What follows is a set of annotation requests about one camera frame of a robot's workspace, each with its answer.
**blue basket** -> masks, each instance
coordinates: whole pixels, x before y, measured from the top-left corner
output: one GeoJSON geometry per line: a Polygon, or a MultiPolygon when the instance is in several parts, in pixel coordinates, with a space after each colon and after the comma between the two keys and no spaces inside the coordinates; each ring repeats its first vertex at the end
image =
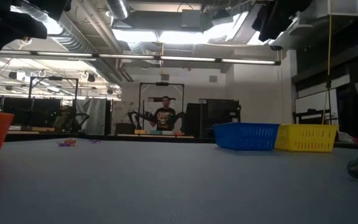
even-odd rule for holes
{"type": "Polygon", "coordinates": [[[214,125],[216,144],[235,150],[271,151],[279,124],[227,123],[214,125]]]}

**black t-shirt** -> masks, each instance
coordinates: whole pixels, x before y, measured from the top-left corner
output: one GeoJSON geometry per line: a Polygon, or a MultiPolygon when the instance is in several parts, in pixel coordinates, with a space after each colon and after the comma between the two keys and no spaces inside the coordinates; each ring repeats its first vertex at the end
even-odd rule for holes
{"type": "Polygon", "coordinates": [[[154,118],[157,120],[157,131],[172,131],[174,124],[170,122],[170,118],[175,115],[176,112],[172,108],[158,109],[154,114],[154,118]]]}

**plastic basket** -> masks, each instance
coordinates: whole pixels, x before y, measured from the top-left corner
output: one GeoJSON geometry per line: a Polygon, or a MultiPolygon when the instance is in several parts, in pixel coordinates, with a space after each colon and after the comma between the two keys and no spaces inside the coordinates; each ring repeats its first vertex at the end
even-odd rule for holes
{"type": "Polygon", "coordinates": [[[278,130],[276,149],[298,152],[332,152],[338,126],[283,124],[278,130]]]}
{"type": "Polygon", "coordinates": [[[228,123],[214,125],[216,144],[246,151],[271,151],[279,124],[228,123]]]}

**gray table surface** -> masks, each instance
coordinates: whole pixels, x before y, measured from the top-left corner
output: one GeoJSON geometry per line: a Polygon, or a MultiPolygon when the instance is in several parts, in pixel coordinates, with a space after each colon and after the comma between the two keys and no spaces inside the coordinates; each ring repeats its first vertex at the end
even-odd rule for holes
{"type": "Polygon", "coordinates": [[[55,141],[5,143],[0,223],[358,223],[358,150],[55,141]]]}

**man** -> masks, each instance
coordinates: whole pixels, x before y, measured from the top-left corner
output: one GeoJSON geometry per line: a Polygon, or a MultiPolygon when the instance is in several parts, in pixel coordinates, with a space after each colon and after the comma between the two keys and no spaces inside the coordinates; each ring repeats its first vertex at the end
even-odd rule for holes
{"type": "Polygon", "coordinates": [[[176,115],[174,109],[169,107],[170,99],[167,96],[162,97],[162,106],[154,114],[154,120],[157,121],[157,124],[150,122],[151,126],[157,125],[157,131],[172,131],[173,125],[170,121],[172,116],[176,115]]]}

